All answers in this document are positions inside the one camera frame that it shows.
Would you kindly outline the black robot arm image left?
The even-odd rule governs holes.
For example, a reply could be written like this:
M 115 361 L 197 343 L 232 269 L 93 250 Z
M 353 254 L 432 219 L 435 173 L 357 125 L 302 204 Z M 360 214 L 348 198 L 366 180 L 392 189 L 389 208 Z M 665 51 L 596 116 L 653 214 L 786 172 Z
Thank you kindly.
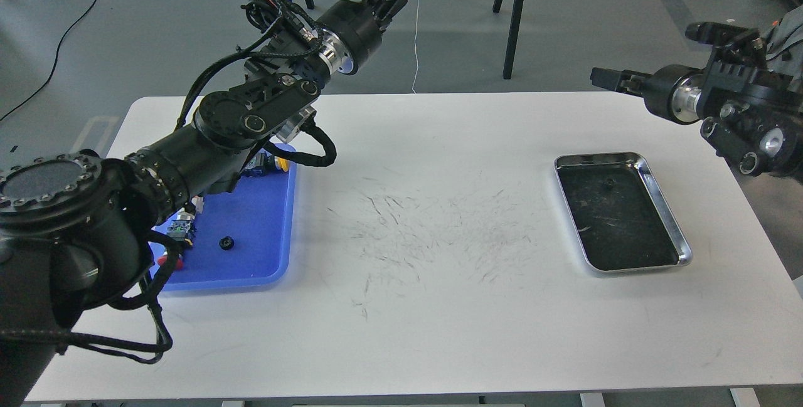
M 292 0 L 247 0 L 259 39 L 196 78 L 171 134 L 122 159 L 84 149 L 3 169 L 2 405 L 23 404 L 71 346 L 158 363 L 173 346 L 158 295 L 183 244 L 156 227 L 232 192 L 258 150 L 333 164 L 312 104 L 406 3 L 341 0 L 313 19 Z

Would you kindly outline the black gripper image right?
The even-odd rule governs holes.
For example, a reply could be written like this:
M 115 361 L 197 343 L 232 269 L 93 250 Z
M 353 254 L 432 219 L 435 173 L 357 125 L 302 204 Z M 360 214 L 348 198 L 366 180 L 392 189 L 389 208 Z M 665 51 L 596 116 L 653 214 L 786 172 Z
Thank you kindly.
M 763 50 L 758 29 L 732 24 L 696 22 L 685 29 L 688 40 L 724 50 Z M 631 70 L 594 67 L 591 84 L 609 92 L 642 95 L 648 112 L 675 124 L 700 121 L 697 102 L 701 95 L 702 70 L 671 65 L 653 75 Z

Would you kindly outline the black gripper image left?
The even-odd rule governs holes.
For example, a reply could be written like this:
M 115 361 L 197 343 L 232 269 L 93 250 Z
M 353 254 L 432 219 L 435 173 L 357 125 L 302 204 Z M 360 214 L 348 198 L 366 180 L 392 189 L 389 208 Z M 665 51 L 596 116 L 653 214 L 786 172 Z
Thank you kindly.
M 317 19 L 323 47 L 321 60 L 330 73 L 355 75 L 381 45 L 382 32 L 408 0 L 379 0 L 375 19 L 367 4 L 340 0 Z

